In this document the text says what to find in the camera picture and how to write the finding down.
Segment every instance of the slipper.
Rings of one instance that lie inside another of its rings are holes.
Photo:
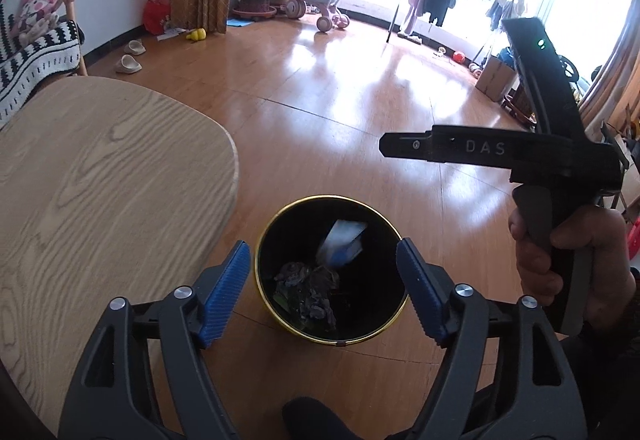
[[[120,58],[120,61],[116,63],[116,72],[120,74],[135,74],[142,70],[142,65],[133,59],[129,54],[125,54]]]
[[[124,48],[124,52],[125,54],[133,54],[134,56],[139,56],[140,54],[144,54],[146,52],[146,48],[139,40],[131,40]]]
[[[398,32],[398,38],[408,40],[409,42],[416,43],[417,45],[422,45],[422,38],[420,38],[419,36],[412,36],[411,34],[402,32],[402,30]]]

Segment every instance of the hand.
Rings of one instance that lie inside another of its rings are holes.
[[[551,257],[531,241],[517,209],[509,217],[509,231],[516,240],[516,265],[523,292],[543,306],[551,305],[562,290],[562,278],[549,270]],[[596,330],[611,328],[636,293],[636,281],[629,270],[625,221],[620,213],[596,206],[580,207],[551,232],[550,241],[557,249],[594,248],[584,319]]]

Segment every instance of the wooden table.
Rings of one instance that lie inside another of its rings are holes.
[[[108,302],[192,282],[237,186],[224,128],[131,83],[56,81],[0,132],[0,359],[51,431]]]

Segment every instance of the blue gripper pad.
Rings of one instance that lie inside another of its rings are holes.
[[[424,333],[437,344],[444,343],[449,336],[445,305],[454,287],[453,281],[442,267],[426,263],[409,238],[398,243],[396,266]]]
[[[222,337],[249,274],[250,264],[249,246],[245,242],[238,242],[220,266],[224,272],[202,305],[202,327],[198,339],[205,348]]]

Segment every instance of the red bag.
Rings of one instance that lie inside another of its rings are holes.
[[[142,12],[142,23],[154,36],[164,34],[164,23],[171,17],[169,0],[147,0]]]

